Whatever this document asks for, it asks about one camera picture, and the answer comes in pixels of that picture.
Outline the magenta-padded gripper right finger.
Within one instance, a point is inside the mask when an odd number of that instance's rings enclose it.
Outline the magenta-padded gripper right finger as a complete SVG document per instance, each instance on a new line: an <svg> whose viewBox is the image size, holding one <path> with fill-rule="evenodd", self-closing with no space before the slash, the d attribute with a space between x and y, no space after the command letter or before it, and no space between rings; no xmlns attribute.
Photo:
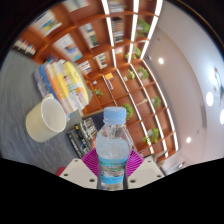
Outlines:
<svg viewBox="0 0 224 224"><path fill-rule="evenodd" d="M151 156L143 158L134 150L126 163L125 175L128 189L141 188L164 177Z"/></svg>

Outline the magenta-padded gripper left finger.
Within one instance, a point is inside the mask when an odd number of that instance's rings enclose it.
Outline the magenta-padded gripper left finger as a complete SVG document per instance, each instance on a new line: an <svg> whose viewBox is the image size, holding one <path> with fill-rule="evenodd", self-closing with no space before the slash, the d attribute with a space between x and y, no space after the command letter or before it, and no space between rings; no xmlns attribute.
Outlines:
<svg viewBox="0 0 224 224"><path fill-rule="evenodd" d="M96 189L100 172L98 156L95 149L81 159L73 159L61 172L60 177L78 186Z"/></svg>

